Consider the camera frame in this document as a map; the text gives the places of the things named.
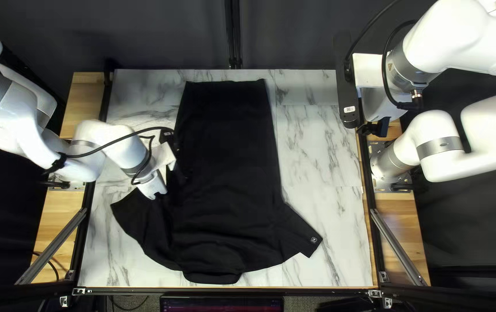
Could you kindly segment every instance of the black t-shirt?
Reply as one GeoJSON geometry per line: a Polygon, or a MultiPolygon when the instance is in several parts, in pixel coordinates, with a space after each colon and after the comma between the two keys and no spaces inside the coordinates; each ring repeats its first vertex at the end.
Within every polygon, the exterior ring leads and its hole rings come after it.
{"type": "Polygon", "coordinates": [[[319,246],[322,238],[282,199],[263,79],[187,82],[174,147],[167,194],[149,200],[135,189],[112,204],[151,259],[195,283],[233,284],[319,246]]]}

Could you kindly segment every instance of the black backdrop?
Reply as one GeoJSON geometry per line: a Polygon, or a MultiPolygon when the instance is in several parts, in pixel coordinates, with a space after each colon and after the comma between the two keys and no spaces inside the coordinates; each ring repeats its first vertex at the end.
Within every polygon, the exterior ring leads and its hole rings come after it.
{"type": "MultiPolygon", "coordinates": [[[[333,35],[356,36],[389,2],[241,0],[244,67],[333,69],[333,35]]],[[[432,3],[397,4],[357,51],[379,53],[396,25],[419,18],[432,3]]],[[[0,39],[65,99],[72,73],[102,70],[106,58],[126,68],[227,68],[224,18],[222,1],[0,0],[0,39]]],[[[425,92],[428,106],[451,112],[457,123],[462,107],[494,94],[496,77],[457,70],[425,92]]],[[[56,112],[60,122],[63,111],[64,103],[56,112]]],[[[57,122],[52,129],[59,131],[57,122]]],[[[37,178],[28,160],[0,151],[0,248],[6,262],[0,263],[0,283],[12,283],[29,261],[24,250],[32,250],[44,198],[33,183],[37,178]]],[[[496,172],[420,185],[416,196],[433,281],[449,285],[454,276],[470,275],[440,268],[496,264],[496,172]]],[[[473,286],[485,280],[457,282],[473,286]]]]}

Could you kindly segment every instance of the wooden table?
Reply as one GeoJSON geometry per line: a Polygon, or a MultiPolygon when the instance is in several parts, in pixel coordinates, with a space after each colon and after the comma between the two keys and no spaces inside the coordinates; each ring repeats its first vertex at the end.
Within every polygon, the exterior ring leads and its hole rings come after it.
{"type": "MultiPolygon", "coordinates": [[[[75,73],[67,99],[67,106],[64,115],[63,126],[60,137],[71,139],[75,126],[82,120],[97,119],[102,103],[104,84],[103,73],[75,73]]],[[[398,120],[389,124],[388,137],[378,138],[372,135],[368,140],[392,140],[402,133],[398,120]]],[[[64,192],[49,190],[44,202],[44,210],[38,227],[35,251],[42,252],[44,248],[53,240],[59,231],[67,224],[82,205],[84,193],[64,192]]],[[[367,214],[367,201],[364,200],[364,211],[366,214],[366,225],[368,229],[369,245],[372,246],[370,235],[369,215],[367,214]]],[[[414,262],[419,272],[423,275],[427,283],[429,273],[423,250],[421,231],[419,228],[418,216],[415,208],[414,196],[412,193],[379,193],[376,194],[376,207],[383,216],[390,230],[399,240],[404,250],[414,262]]],[[[71,264],[73,252],[73,242],[75,233],[56,252],[53,259],[56,262],[60,278],[65,276],[65,272],[71,264]]],[[[382,239],[384,264],[387,274],[392,282],[410,284],[404,269],[398,259],[390,249],[388,243],[382,239]]],[[[375,273],[373,249],[370,248],[373,285],[378,285],[375,273]]],[[[48,265],[38,274],[33,283],[55,281],[52,268],[48,265]]]]}

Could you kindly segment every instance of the marble tile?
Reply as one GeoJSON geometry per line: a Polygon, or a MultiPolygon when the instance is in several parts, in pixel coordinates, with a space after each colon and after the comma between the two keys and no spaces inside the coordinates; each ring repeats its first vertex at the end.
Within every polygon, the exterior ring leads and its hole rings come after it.
{"type": "Polygon", "coordinates": [[[276,69],[277,105],[338,105],[334,70],[276,69]]]}
{"type": "Polygon", "coordinates": [[[285,186],[361,186],[353,129],[338,106],[277,105],[277,149],[285,186]]]}
{"type": "Polygon", "coordinates": [[[372,286],[361,187],[283,186],[283,193],[323,237],[312,257],[297,254],[283,263],[285,285],[372,286]]]}
{"type": "Polygon", "coordinates": [[[265,79],[275,124],[275,71],[242,70],[133,70],[118,69],[113,78],[107,122],[126,124],[134,130],[146,127],[175,127],[186,81],[255,81],[265,79]]]}
{"type": "MultiPolygon", "coordinates": [[[[321,235],[311,258],[298,254],[285,263],[244,273],[233,285],[195,284],[182,272],[148,258],[119,226],[110,204],[132,191],[130,180],[108,161],[96,182],[87,245],[78,285],[84,287],[365,287],[371,285],[369,246],[363,220],[358,158],[353,131],[342,128],[338,107],[276,105],[279,70],[118,70],[108,122],[135,130],[174,128],[186,81],[266,79],[286,201],[321,235]]],[[[298,72],[310,86],[327,71],[298,72]]],[[[288,85],[284,89],[295,90],[288,85]]],[[[327,98],[314,87],[314,98],[327,98]]]]}
{"type": "Polygon", "coordinates": [[[133,190],[130,179],[107,161],[96,181],[78,285],[88,287],[176,287],[182,272],[144,254],[115,220],[110,205],[133,190]]]}
{"type": "Polygon", "coordinates": [[[265,79],[270,103],[275,102],[275,72],[246,70],[133,70],[118,69],[114,75],[108,117],[178,106],[186,81],[255,81],[265,79]]]}

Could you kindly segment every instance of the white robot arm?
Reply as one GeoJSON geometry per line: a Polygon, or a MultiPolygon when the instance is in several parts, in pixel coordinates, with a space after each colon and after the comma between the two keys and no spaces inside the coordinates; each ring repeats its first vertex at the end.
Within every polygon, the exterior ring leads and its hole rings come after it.
{"type": "Polygon", "coordinates": [[[496,96],[465,107],[460,118],[470,153],[464,152],[452,117],[430,110],[416,116],[383,152],[372,155],[373,175],[396,183],[421,165],[427,180],[442,182],[496,170],[496,96]]]}
{"type": "MultiPolygon", "coordinates": [[[[354,53],[352,58],[365,119],[393,121],[404,115],[385,94],[382,56],[354,53]]],[[[447,68],[496,75],[496,0],[438,0],[385,62],[390,93],[406,103],[447,68]]]]}
{"type": "Polygon", "coordinates": [[[96,120],[80,123],[71,144],[44,129],[55,100],[23,76],[0,64],[0,149],[22,155],[44,169],[55,171],[63,181],[95,181],[106,157],[113,160],[138,188],[150,198],[166,193],[158,169],[174,166],[168,144],[158,145],[150,153],[137,135],[103,148],[102,152],[77,158],[125,135],[132,129],[96,120]]]}
{"type": "MultiPolygon", "coordinates": [[[[385,96],[381,55],[353,57],[366,119],[394,120],[404,114],[385,96]]],[[[408,102],[411,92],[420,93],[447,68],[496,75],[496,1],[439,0],[385,62],[390,90],[401,102],[408,102]]],[[[371,155],[373,178],[394,184],[419,165],[432,182],[496,170],[496,96],[467,106],[461,122],[470,153],[464,152],[450,115],[430,110],[416,116],[385,150],[371,155]]]]}

